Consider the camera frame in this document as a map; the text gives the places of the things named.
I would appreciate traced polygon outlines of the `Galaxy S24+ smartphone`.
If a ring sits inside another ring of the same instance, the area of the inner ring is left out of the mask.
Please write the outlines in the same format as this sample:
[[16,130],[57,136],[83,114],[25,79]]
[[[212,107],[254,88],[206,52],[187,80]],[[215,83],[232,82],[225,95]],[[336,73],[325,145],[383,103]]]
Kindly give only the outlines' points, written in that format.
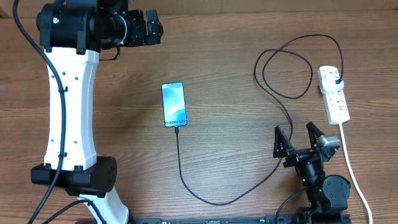
[[183,83],[165,83],[161,89],[165,127],[186,126],[188,121]]

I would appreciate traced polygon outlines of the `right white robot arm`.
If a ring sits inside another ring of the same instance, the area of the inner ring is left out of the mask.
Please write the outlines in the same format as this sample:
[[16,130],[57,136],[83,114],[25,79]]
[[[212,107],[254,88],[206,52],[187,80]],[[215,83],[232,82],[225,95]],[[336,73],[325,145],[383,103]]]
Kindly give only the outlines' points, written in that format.
[[[340,147],[336,136],[326,136],[312,122],[306,124],[310,147],[296,150],[289,138],[277,126],[273,157],[284,159],[285,168],[294,167],[303,189],[291,195],[278,208],[275,215],[266,216],[269,223],[351,223],[348,208],[351,183],[341,175],[325,175],[324,163]],[[284,206],[302,193],[307,194],[308,207],[298,208],[295,214],[282,215]]]

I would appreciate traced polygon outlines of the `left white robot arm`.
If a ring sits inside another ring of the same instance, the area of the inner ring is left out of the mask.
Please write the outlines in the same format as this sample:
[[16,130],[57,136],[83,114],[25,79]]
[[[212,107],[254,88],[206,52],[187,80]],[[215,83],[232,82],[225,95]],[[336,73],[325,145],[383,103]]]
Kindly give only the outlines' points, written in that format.
[[59,1],[37,16],[49,72],[49,141],[32,183],[75,196],[96,223],[132,223],[115,188],[117,162],[99,156],[93,140],[93,87],[102,50],[157,45],[157,11],[129,10],[127,1]]

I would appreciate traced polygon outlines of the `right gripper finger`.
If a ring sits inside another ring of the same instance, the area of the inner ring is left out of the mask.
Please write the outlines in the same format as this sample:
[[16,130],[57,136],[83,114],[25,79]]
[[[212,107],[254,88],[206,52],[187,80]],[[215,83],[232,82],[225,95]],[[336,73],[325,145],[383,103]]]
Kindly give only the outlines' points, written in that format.
[[309,136],[309,140],[310,140],[310,145],[311,148],[315,148],[315,147],[322,147],[321,144],[321,137],[324,136],[325,134],[320,131],[313,122],[309,122],[306,124],[306,128],[308,131],[308,136]]
[[289,138],[284,134],[279,126],[276,126],[274,138],[274,152],[273,158],[284,158],[291,155],[294,152],[294,147],[291,144]]

